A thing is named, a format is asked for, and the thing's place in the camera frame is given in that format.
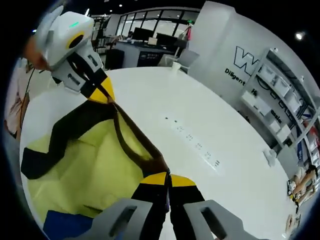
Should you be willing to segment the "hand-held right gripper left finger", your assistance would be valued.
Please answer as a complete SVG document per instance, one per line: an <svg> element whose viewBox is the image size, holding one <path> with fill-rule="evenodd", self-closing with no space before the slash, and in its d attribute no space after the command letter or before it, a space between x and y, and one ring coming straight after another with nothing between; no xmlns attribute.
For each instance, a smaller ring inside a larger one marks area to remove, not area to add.
<svg viewBox="0 0 320 240"><path fill-rule="evenodd" d="M158 240L168 204L168 173L149 175L130 198L121 198L92 222L93 240Z"/></svg>

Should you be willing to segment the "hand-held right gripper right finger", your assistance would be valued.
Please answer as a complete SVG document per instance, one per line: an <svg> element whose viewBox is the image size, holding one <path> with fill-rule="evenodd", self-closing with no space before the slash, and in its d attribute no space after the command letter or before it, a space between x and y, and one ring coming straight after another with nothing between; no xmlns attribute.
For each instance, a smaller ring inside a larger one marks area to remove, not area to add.
<svg viewBox="0 0 320 240"><path fill-rule="evenodd" d="M196 184L171 175L169 188L170 221L177 240L243 240L240 218L214 200L205 200Z"/></svg>

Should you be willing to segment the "person's left hand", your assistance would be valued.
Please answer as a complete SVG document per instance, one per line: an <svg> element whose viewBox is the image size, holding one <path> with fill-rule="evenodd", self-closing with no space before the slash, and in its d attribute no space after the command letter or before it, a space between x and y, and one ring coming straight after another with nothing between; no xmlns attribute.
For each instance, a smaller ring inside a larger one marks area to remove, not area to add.
<svg viewBox="0 0 320 240"><path fill-rule="evenodd" d="M22 56L27 59L35 69L41 71L51 71L43 55L37 49L36 39L33 35L27 40L22 52Z"/></svg>

